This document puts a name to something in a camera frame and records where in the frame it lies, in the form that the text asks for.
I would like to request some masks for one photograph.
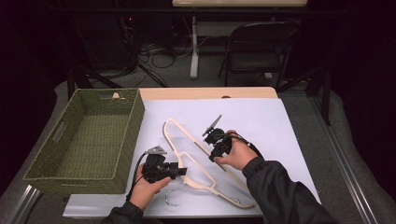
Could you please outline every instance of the green woven basket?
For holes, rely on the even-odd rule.
[[[124,193],[144,113],[139,89],[77,90],[23,179],[45,193]]]

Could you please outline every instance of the hand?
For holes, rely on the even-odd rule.
[[[143,164],[141,164],[137,169],[136,180],[142,176],[142,170]],[[169,176],[152,184],[144,178],[141,178],[136,185],[134,185],[134,190],[132,191],[129,201],[144,211],[154,195],[159,193],[163,187],[169,184],[169,182],[171,182],[171,177]]]
[[[230,130],[228,134],[237,135],[236,131]],[[225,157],[215,157],[215,162],[228,164],[237,170],[243,170],[245,166],[254,158],[258,157],[248,145],[239,139],[232,138],[232,147],[230,154]]]

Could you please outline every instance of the white desk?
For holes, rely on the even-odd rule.
[[[157,145],[161,145],[168,151],[165,156],[166,161],[177,161],[162,135],[162,126],[167,119],[177,119],[199,141],[203,140],[202,133],[207,126],[219,114],[222,114],[223,117],[217,125],[218,128],[237,130],[247,140],[254,143],[265,159],[280,161],[288,170],[290,178],[293,181],[304,183],[319,201],[286,110],[282,102],[277,99],[274,89],[157,88],[141,89],[141,92],[146,112],[134,150],[131,170],[134,169],[138,157],[144,150]],[[233,98],[219,99],[224,95]],[[176,140],[184,139],[177,133],[172,133],[172,135]],[[246,194],[242,195],[237,185],[230,182],[224,172],[215,163],[210,162],[200,149],[195,146],[184,147],[183,149],[184,151],[189,150],[188,153],[196,160],[200,160],[200,163],[205,162],[204,167],[206,170],[218,180],[216,189],[241,200],[247,199],[245,197]],[[188,172],[192,172],[193,167],[188,169]],[[245,180],[241,172],[233,171],[241,180]],[[131,184],[132,180],[130,178],[126,191],[129,190]],[[181,178],[177,177],[168,187],[157,194],[145,211],[145,217],[257,217],[262,215],[259,206],[250,209],[240,209],[211,193],[191,189],[188,186],[183,186],[177,193],[172,195],[171,203],[178,203],[178,207],[167,205],[164,201],[165,193],[170,189],[178,188],[180,184]],[[72,195],[64,211],[64,216],[105,217],[112,207],[121,206],[124,202],[125,194]]]
[[[172,4],[174,7],[305,7],[307,0],[173,0]],[[213,30],[221,28],[220,32],[216,32],[215,36],[227,36],[237,26],[243,23],[234,23],[231,26],[223,24],[217,24],[215,29],[208,30],[207,32],[199,32],[196,17],[192,17],[192,59],[191,59],[191,72],[190,77],[192,79],[198,78],[198,47],[197,47],[197,36],[212,34]],[[204,26],[213,25],[206,22]]]

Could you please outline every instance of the black jacket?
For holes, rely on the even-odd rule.
[[[292,182],[278,161],[257,157],[242,171],[250,194],[270,223],[338,223],[300,182]],[[102,223],[140,223],[143,211],[130,202],[115,207]]]

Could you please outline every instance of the black chair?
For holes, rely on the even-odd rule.
[[[221,77],[225,65],[224,86],[228,85],[229,72],[278,73],[277,88],[298,34],[299,25],[291,21],[255,22],[236,28],[219,71]]]

